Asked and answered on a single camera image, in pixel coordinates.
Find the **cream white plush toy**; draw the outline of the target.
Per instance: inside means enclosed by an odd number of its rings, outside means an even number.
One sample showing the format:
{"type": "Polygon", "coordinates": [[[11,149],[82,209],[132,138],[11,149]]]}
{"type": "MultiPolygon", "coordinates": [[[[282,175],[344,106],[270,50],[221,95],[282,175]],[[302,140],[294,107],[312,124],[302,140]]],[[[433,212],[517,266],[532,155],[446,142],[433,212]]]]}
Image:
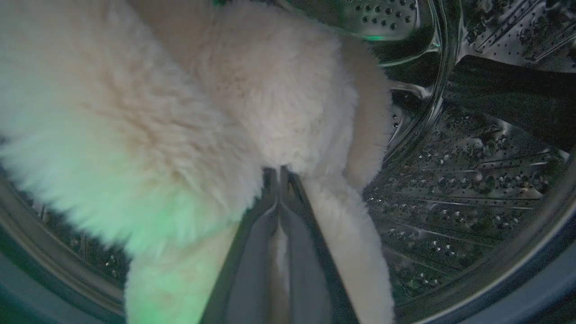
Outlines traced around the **cream white plush toy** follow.
{"type": "Polygon", "coordinates": [[[359,324],[395,324],[361,193],[392,131],[366,43],[232,0],[0,0],[0,162],[131,258],[127,324],[200,324],[262,170],[298,174],[359,324]]]}

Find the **grey rubber door gasket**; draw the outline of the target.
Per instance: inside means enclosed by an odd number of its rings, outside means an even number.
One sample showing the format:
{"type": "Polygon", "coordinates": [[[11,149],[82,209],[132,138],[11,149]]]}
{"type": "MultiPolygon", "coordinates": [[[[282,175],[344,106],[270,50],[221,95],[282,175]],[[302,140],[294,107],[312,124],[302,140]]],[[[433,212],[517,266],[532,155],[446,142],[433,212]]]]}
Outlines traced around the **grey rubber door gasket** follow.
{"type": "MultiPolygon", "coordinates": [[[[508,282],[450,314],[403,324],[576,324],[576,232],[523,284],[508,282]]],[[[45,270],[0,225],[0,324],[126,324],[45,270]]]]}

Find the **steel perforated washing machine drum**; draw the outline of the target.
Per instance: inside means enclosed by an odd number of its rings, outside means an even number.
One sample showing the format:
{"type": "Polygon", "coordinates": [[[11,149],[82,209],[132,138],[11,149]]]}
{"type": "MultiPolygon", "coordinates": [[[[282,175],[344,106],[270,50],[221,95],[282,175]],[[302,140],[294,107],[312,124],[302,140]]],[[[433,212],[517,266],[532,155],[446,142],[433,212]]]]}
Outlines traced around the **steel perforated washing machine drum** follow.
{"type": "MultiPolygon", "coordinates": [[[[360,39],[391,82],[391,138],[361,196],[389,267],[395,324],[436,320],[500,284],[521,284],[538,273],[544,249],[572,241],[576,0],[252,1],[360,39]]],[[[273,170],[266,324],[290,324],[281,168],[273,170]]],[[[0,225],[127,324],[131,258],[20,190],[2,162],[0,225]]]]}

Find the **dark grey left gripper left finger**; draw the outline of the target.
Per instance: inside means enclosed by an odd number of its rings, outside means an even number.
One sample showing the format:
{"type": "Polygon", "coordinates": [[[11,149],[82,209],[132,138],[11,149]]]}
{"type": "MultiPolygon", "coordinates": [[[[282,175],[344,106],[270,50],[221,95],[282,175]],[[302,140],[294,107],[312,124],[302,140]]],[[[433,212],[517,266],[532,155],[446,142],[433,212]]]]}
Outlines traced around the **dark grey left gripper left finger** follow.
{"type": "Polygon", "coordinates": [[[277,227],[275,170],[263,170],[263,184],[237,228],[200,324],[267,324],[268,247],[277,227]]]}

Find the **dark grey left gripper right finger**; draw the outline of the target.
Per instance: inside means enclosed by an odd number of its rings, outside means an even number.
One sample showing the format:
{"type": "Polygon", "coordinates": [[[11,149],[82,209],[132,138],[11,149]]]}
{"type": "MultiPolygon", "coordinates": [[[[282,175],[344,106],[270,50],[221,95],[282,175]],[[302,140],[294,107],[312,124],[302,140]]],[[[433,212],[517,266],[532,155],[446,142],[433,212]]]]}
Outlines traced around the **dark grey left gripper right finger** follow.
{"type": "Polygon", "coordinates": [[[359,324],[301,179],[279,175],[280,223],[288,238],[289,323],[359,324]]]}

